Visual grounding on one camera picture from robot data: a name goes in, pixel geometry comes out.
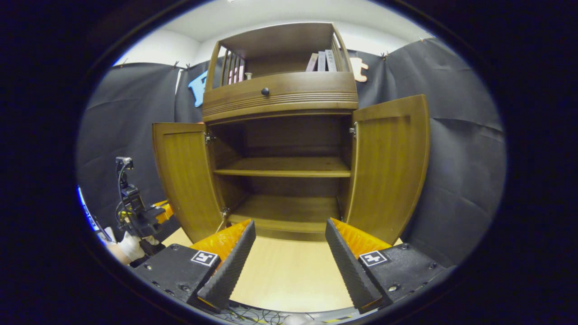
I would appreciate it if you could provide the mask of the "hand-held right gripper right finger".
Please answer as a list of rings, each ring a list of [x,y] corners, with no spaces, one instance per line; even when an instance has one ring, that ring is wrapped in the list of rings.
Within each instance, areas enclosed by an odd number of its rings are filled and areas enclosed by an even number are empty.
[[[327,220],[325,237],[361,314],[420,296],[454,272],[410,243],[391,245],[335,218]]]

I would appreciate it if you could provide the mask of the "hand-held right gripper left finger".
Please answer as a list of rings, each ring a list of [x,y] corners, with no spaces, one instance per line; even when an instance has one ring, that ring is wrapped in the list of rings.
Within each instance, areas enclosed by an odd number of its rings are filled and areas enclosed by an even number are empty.
[[[255,223],[247,219],[194,245],[169,245],[134,272],[176,300],[220,313],[229,307],[255,239]]]

